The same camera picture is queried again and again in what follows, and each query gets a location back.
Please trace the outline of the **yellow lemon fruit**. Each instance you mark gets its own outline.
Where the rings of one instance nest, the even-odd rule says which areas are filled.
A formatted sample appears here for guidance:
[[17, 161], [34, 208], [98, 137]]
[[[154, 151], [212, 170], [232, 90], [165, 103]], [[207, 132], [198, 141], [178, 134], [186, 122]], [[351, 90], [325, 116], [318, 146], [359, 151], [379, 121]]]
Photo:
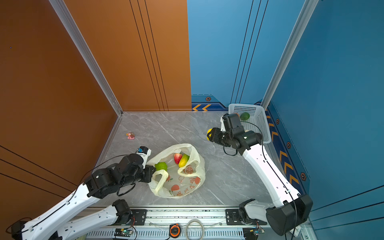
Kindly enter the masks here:
[[212, 137], [212, 130], [213, 129], [209, 129], [208, 131], [207, 131], [207, 140], [209, 140], [210, 142], [212, 142], [213, 140], [213, 137]]

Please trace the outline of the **printed translucent plastic bag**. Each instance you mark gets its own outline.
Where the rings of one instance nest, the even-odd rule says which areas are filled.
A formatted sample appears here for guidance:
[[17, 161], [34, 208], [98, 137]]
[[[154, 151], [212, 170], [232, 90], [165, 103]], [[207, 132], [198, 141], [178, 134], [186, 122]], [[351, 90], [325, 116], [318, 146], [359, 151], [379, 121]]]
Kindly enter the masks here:
[[[179, 168], [175, 164], [176, 153], [190, 156], [186, 166]], [[201, 187], [206, 179], [205, 160], [191, 144], [173, 145], [151, 158], [147, 165], [155, 167], [159, 162], [167, 163], [168, 170], [156, 171], [149, 183], [150, 190], [157, 197], [180, 199]]]

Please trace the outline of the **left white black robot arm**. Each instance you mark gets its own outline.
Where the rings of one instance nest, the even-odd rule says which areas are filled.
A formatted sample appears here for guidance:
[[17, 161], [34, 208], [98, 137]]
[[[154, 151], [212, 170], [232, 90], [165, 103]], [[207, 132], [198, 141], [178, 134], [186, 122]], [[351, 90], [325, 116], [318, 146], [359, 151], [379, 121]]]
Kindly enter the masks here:
[[134, 189], [137, 182], [149, 183], [156, 171], [145, 166], [150, 153], [125, 155], [119, 163], [96, 170], [67, 198], [30, 221], [23, 219], [12, 224], [6, 232], [15, 240], [45, 240], [55, 237], [56, 231], [77, 213], [110, 194], [121, 197]]

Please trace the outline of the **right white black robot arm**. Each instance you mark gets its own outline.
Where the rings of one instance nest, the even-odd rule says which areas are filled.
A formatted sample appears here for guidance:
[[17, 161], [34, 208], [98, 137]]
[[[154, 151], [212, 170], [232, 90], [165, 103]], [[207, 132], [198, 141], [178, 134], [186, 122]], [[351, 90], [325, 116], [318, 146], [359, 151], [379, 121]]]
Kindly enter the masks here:
[[279, 236], [306, 222], [313, 206], [309, 195], [302, 195], [289, 183], [265, 152], [263, 137], [253, 131], [222, 131], [212, 128], [207, 132], [209, 141], [223, 147], [232, 147], [253, 167], [266, 186], [272, 204], [252, 200], [244, 205], [250, 219], [267, 222]]

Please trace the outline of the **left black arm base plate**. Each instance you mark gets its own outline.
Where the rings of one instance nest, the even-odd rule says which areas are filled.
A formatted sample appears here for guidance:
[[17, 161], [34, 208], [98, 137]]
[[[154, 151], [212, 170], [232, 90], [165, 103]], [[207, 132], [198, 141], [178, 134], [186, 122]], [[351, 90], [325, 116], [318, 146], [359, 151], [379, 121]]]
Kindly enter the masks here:
[[147, 218], [146, 209], [133, 209], [130, 213], [124, 213], [116, 222], [120, 226], [143, 226]]

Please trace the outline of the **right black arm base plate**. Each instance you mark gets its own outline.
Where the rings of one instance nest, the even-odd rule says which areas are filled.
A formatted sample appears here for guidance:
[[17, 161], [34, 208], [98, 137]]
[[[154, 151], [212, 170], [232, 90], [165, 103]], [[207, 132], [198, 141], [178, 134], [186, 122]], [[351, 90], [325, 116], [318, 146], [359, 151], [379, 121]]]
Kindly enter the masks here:
[[252, 219], [246, 220], [242, 218], [239, 212], [239, 209], [226, 209], [225, 215], [226, 215], [226, 224], [228, 226], [237, 226], [237, 225], [266, 226], [267, 225], [266, 222], [263, 222], [261, 220], [252, 220]]

